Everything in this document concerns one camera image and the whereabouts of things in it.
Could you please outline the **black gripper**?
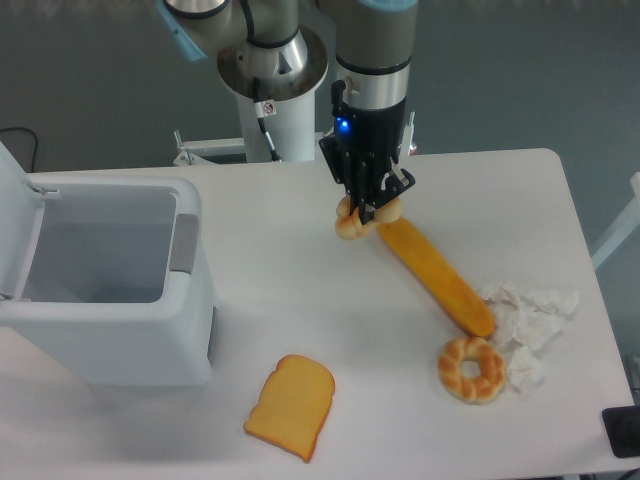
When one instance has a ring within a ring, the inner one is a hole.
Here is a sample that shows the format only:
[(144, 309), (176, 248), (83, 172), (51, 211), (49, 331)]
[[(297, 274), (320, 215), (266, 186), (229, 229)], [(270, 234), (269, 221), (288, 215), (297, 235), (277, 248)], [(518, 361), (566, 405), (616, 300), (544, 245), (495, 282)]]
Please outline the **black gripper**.
[(364, 110), (346, 102), (347, 85), (331, 85), (334, 131), (319, 141), (329, 170), (345, 187), (345, 213), (363, 224), (393, 223), (402, 214), (400, 195), (415, 185), (398, 163), (405, 101), (385, 109)]

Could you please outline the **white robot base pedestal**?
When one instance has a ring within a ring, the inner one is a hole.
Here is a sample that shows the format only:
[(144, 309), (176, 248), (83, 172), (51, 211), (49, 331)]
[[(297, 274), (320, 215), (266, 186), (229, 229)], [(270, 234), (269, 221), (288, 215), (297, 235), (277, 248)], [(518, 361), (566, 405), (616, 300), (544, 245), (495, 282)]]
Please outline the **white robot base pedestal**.
[(272, 155), (262, 121), (275, 152), (283, 162), (312, 161), (315, 158), (315, 94), (308, 92), (284, 100), (265, 100), (258, 104), (235, 95), (248, 163), (270, 162)]

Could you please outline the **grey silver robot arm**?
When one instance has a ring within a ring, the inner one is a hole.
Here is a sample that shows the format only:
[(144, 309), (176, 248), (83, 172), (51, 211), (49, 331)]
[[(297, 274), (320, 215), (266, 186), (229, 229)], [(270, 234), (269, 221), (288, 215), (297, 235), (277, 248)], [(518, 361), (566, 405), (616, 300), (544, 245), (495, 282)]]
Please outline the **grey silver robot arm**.
[(346, 195), (336, 227), (354, 238), (394, 221), (414, 184), (405, 105), (418, 5), (318, 1), (335, 51), (299, 20), (295, 1), (162, 1), (182, 44), (213, 59), (235, 95), (247, 159), (303, 161), (321, 152)]

